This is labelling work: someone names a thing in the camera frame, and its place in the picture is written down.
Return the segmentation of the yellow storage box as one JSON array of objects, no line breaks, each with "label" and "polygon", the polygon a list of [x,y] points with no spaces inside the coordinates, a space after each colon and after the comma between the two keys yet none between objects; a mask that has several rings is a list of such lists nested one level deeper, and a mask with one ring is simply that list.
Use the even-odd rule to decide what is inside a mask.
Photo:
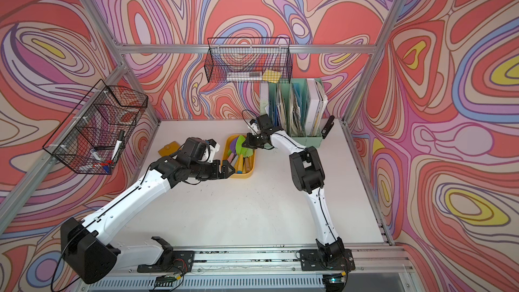
[{"label": "yellow storage box", "polygon": [[242,147],[244,135],[231,135],[224,146],[222,159],[231,163],[235,169],[232,178],[246,179],[252,175],[255,166],[255,151]]}]

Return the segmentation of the green trowel yellow handle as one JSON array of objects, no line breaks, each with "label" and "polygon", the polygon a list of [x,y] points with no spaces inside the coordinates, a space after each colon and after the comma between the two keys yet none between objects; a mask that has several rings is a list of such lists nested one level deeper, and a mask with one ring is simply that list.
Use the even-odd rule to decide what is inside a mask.
[{"label": "green trowel yellow handle", "polygon": [[238,174],[243,173],[243,143],[245,141],[245,137],[243,135],[238,136],[237,142],[236,142],[236,153],[238,155],[238,161],[236,163],[236,169]]}]

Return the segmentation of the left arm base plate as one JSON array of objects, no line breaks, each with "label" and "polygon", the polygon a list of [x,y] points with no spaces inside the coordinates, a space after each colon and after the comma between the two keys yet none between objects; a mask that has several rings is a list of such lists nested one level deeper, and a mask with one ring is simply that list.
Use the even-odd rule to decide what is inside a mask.
[{"label": "left arm base plate", "polygon": [[160,256],[153,265],[139,265],[138,273],[190,273],[194,263],[194,251],[173,250]]}]

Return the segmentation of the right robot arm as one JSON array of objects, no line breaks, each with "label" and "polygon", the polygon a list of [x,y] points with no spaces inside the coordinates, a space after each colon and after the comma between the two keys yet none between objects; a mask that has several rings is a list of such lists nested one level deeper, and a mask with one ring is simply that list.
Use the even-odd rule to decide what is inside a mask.
[{"label": "right robot arm", "polygon": [[324,169],[315,147],[306,147],[275,126],[269,115],[263,114],[247,123],[243,146],[256,150],[282,150],[289,156],[291,179],[296,189],[305,194],[318,237],[316,245],[322,265],[330,268],[345,259],[345,248],[332,223],[324,193]]}]

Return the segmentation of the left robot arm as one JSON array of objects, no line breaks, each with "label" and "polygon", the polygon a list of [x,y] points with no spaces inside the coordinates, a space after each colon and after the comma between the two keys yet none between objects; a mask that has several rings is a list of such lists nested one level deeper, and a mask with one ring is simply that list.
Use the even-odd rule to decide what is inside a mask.
[{"label": "left robot arm", "polygon": [[189,137],[173,154],[150,163],[145,174],[111,202],[82,220],[69,218],[61,225],[62,259],[86,284],[93,284],[117,268],[173,268],[173,247],[161,237],[152,243],[123,247],[114,238],[148,205],[189,178],[196,183],[230,178],[235,169],[228,160],[215,159],[215,140]]}]

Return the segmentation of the purple trowel pink handle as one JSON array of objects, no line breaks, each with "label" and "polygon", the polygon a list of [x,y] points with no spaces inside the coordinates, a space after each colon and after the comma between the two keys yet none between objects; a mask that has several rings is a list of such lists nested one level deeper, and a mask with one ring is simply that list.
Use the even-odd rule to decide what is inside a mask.
[{"label": "purple trowel pink handle", "polygon": [[237,138],[235,137],[228,144],[227,161],[230,164],[232,163],[232,161],[235,159],[235,156],[236,156],[236,140],[237,140]]}]

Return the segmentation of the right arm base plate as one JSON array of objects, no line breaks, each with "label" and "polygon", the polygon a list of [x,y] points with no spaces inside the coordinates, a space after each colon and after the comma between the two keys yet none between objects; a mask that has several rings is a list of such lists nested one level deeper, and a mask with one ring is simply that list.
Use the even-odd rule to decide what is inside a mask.
[{"label": "right arm base plate", "polygon": [[296,253],[300,261],[301,270],[310,271],[346,271],[355,270],[354,257],[350,249],[343,251],[337,259],[326,262],[318,250],[300,250]]}]

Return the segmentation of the light green trowel wooden handle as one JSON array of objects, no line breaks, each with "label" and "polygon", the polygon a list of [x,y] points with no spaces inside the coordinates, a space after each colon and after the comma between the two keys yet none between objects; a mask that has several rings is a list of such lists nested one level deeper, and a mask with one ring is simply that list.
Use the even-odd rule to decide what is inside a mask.
[{"label": "light green trowel wooden handle", "polygon": [[254,155],[254,150],[247,148],[244,153],[244,168],[245,172],[249,173],[252,169],[252,156]]}]

